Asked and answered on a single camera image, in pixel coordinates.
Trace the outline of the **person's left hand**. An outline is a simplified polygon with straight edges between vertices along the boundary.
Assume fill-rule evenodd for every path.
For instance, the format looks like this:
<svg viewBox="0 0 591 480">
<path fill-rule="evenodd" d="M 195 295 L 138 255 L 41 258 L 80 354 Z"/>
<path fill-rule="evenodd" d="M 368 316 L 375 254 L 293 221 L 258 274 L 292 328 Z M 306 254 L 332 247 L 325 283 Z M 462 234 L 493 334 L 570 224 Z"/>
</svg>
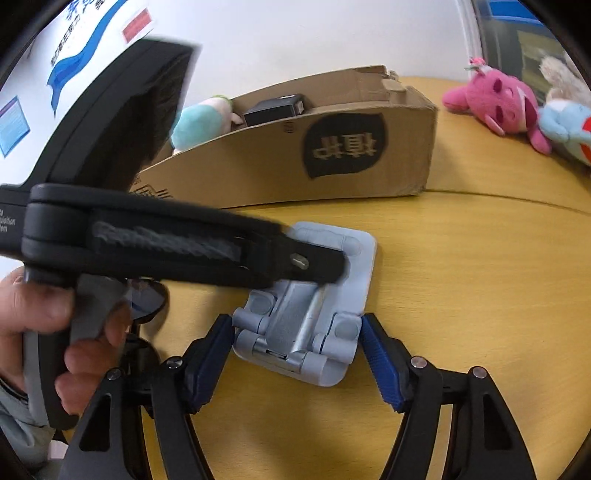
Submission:
<svg viewBox="0 0 591 480">
<path fill-rule="evenodd" d="M 26 283 L 23 273 L 19 267 L 1 281 L 1 378 L 20 395 L 27 392 L 23 335 L 66 329 L 75 300 L 71 290 Z M 105 373 L 117 365 L 131 321 L 131 311 L 122 302 L 110 312 L 98 338 L 78 341 L 66 349 L 66 372 L 56 379 L 55 388 L 67 413 L 83 413 Z"/>
</svg>

